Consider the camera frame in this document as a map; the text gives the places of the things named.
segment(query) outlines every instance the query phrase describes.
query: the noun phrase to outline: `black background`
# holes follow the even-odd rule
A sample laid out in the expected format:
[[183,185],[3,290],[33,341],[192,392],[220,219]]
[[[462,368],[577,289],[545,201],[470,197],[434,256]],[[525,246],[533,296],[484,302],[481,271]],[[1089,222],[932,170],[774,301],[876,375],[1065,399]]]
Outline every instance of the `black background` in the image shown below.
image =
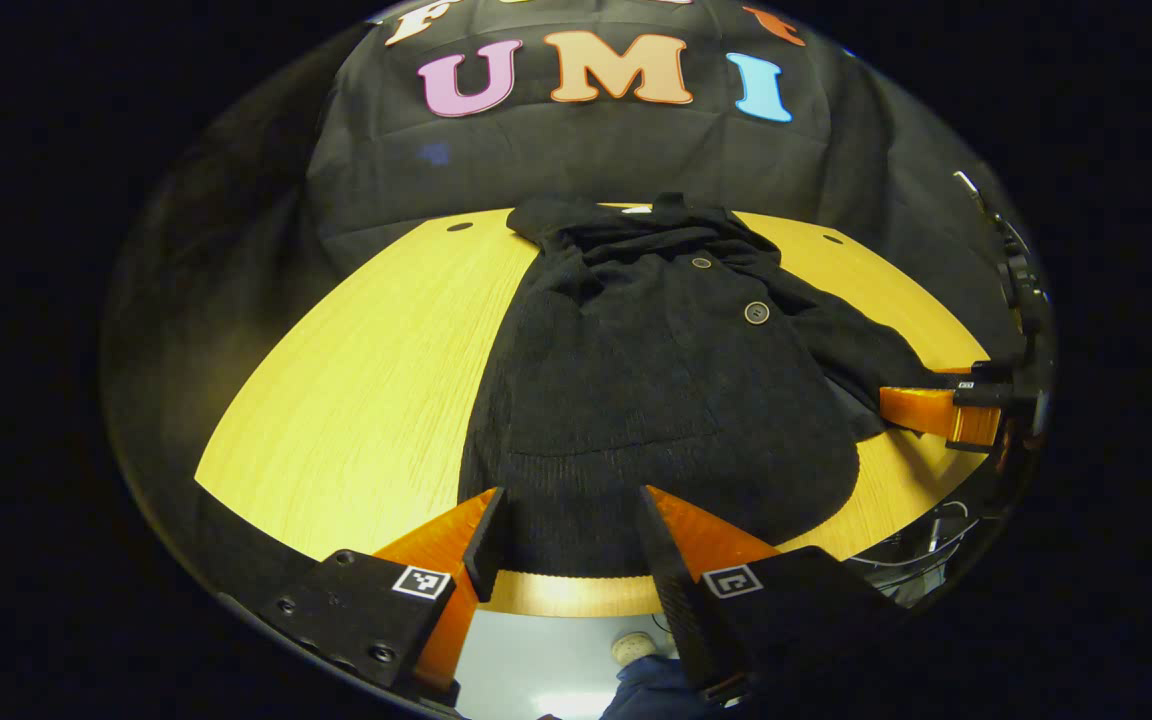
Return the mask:
[[[0,5],[0,717],[384,714],[175,564],[106,447],[94,354],[169,162],[378,6],[30,5]],[[1061,329],[1041,478],[1005,537],[790,714],[1152,714],[1152,8],[987,5],[781,5],[992,164]]]

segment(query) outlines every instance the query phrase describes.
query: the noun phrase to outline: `wooden table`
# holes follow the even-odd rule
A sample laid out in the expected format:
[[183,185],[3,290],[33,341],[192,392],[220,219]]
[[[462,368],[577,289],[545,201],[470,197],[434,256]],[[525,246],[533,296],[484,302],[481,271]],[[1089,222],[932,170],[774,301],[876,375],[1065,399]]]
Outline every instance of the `wooden table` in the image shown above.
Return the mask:
[[[197,482],[316,560],[343,547],[374,552],[456,505],[483,369],[538,253],[509,232],[508,214],[429,220],[340,283],[248,378],[210,439]],[[900,331],[924,365],[987,358],[940,302],[844,234],[737,215],[776,242],[783,268]],[[462,223],[471,225],[449,229]],[[858,452],[861,475],[844,509],[781,551],[817,544],[838,559],[856,555],[931,510],[984,461],[908,430],[870,438]],[[616,616],[659,612],[660,602],[650,577],[502,571],[484,607]]]

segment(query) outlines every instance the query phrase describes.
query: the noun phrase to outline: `floor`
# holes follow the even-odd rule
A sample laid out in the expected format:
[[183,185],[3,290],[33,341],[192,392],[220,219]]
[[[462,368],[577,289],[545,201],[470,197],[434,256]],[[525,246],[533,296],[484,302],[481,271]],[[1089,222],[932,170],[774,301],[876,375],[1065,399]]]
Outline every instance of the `floor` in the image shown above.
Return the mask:
[[[657,615],[660,624],[664,615]],[[612,642],[622,632],[652,635],[662,655],[677,657],[652,615],[535,617],[477,611],[461,651],[456,711],[471,720],[596,720],[616,694],[620,666]]]

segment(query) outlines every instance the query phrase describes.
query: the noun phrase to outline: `blue jeans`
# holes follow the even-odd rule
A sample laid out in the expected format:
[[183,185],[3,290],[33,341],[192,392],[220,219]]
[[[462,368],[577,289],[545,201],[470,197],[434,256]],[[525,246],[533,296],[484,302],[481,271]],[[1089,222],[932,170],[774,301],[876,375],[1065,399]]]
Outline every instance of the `blue jeans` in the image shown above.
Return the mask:
[[622,667],[616,674],[621,687],[602,720],[696,720],[721,712],[696,697],[687,687],[682,662],[660,655],[644,655]]

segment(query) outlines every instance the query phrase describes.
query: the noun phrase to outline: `black coat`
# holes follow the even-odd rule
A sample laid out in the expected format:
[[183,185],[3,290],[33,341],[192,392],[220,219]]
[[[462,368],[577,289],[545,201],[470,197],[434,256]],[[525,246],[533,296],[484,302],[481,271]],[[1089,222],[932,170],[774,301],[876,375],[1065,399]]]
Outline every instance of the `black coat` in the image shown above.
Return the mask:
[[879,387],[943,387],[730,211],[543,196],[508,225],[540,255],[488,356],[460,488],[508,488],[507,569],[646,574],[644,483],[786,541],[851,495],[855,444],[882,429]]

